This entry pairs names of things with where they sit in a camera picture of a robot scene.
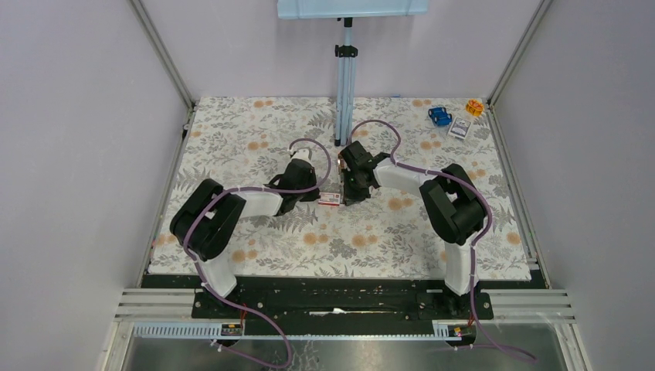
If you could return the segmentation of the red white staple box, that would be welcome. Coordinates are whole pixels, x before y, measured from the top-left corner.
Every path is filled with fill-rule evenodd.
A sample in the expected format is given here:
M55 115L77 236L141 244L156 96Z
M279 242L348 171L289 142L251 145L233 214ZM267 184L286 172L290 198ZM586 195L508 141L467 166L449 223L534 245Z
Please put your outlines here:
M322 206L340 206L342 194L338 192L320 192L317 203Z

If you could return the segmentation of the pink stapler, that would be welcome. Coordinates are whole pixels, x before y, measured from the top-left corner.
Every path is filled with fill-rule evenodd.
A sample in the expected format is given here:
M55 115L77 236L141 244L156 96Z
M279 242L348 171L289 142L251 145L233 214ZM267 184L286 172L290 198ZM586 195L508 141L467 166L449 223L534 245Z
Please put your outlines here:
M343 186L343 183L344 183L344 180L343 180L343 164L342 164L342 157L341 156L337 157L337 168L338 168L339 184L340 184L340 186Z

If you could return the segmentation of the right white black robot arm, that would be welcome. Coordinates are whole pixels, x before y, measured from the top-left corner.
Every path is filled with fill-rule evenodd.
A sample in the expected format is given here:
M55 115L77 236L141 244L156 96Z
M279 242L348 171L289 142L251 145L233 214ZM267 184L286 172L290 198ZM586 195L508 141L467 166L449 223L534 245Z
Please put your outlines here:
M354 205L369 199L371 190L397 189L421 198L436 234L445 243L446 287L444 311L462 318L473 309L470 292L477 284L470 239L485 230L490 207L483 201L467 173L458 164L441 171L421 169L392 159L387 153L372 155L359 141L338 154L343 203Z

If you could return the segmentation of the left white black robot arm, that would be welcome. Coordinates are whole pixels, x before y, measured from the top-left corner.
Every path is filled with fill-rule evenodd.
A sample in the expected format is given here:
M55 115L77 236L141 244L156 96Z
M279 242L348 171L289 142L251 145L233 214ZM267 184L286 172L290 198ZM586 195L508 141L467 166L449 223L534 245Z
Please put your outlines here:
M210 308L228 318L239 310L239 296L232 290L236 276L224 252L236 225L250 217L277 217L297 203L320 196L311 160L298 151L284 172L262 187L225 189L205 179L173 216L169 231L189 253L205 289L212 293Z

